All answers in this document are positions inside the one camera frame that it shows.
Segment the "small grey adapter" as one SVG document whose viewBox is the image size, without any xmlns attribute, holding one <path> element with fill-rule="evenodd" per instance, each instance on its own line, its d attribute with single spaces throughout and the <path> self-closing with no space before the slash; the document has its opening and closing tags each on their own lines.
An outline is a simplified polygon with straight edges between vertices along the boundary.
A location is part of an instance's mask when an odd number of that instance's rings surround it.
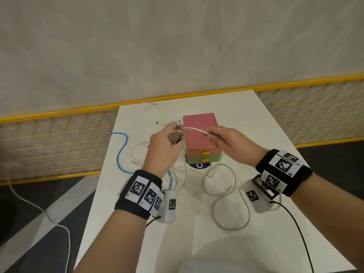
<svg viewBox="0 0 364 273">
<path fill-rule="evenodd" d="M 173 130 L 171 130 L 169 134 L 169 141 L 172 145 L 179 143 L 184 138 L 183 134 L 183 125 L 177 124 Z"/>
</svg>

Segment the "person's left forearm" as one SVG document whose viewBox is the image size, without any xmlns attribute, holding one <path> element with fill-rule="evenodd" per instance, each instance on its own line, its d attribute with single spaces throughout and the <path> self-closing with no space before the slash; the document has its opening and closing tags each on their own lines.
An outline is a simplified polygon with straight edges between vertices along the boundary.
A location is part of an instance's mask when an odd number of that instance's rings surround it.
<svg viewBox="0 0 364 273">
<path fill-rule="evenodd" d="M 114 210 L 74 273 L 136 273 L 147 220 Z"/>
</svg>

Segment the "person's right forearm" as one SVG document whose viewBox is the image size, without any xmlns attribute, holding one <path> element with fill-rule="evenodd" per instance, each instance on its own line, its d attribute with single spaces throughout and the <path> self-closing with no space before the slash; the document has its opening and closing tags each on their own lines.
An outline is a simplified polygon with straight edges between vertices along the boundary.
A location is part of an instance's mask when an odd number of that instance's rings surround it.
<svg viewBox="0 0 364 273">
<path fill-rule="evenodd" d="M 364 200 L 316 174 L 290 198 L 338 252 L 364 273 Z"/>
</svg>

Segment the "person's right hand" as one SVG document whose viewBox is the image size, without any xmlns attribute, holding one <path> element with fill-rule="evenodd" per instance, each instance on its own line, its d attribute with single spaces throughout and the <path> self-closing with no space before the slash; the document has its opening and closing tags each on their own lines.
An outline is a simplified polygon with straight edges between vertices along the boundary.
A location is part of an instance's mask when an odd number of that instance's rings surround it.
<svg viewBox="0 0 364 273">
<path fill-rule="evenodd" d="M 226 141 L 229 147 L 220 149 L 236 162 L 253 168 L 269 151 L 234 128 L 229 128 L 229 138 Z"/>
</svg>

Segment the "black marker wristband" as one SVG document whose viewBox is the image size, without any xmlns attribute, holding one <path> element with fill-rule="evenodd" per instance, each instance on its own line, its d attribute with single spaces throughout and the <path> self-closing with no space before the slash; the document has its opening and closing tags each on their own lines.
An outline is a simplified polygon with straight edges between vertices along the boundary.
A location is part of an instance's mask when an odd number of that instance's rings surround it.
<svg viewBox="0 0 364 273">
<path fill-rule="evenodd" d="M 114 209 L 148 220 L 157 215 L 163 199 L 162 179 L 139 169 L 121 188 Z"/>
<path fill-rule="evenodd" d="M 310 167 L 293 154 L 272 149 L 267 151 L 255 169 L 260 180 L 274 191 L 290 197 L 298 187 L 313 175 Z"/>
</svg>

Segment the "pink orange green drawer box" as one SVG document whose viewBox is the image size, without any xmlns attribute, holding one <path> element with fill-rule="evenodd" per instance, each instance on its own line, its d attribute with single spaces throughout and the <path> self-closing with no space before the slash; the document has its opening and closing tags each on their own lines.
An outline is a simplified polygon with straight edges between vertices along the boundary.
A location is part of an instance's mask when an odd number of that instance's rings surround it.
<svg viewBox="0 0 364 273">
<path fill-rule="evenodd" d="M 215 163 L 222 150 L 207 137 L 206 129 L 217 125 L 214 113 L 183 116 L 183 133 L 188 164 Z"/>
</svg>

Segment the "person's left hand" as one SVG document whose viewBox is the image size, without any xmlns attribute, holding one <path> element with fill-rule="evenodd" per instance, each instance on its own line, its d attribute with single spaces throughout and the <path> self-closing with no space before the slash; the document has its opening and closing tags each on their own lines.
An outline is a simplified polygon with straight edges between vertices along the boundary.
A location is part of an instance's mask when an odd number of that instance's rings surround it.
<svg viewBox="0 0 364 273">
<path fill-rule="evenodd" d="M 176 122 L 171 122 L 168 127 L 171 128 L 175 124 Z M 164 128 L 161 131 L 152 134 L 146 158 L 142 166 L 142 170 L 153 174 L 160 179 L 162 179 L 167 171 L 173 167 L 184 145 L 184 140 L 175 145 L 163 145 L 163 138 L 166 137 L 167 134 L 168 131 Z"/>
</svg>

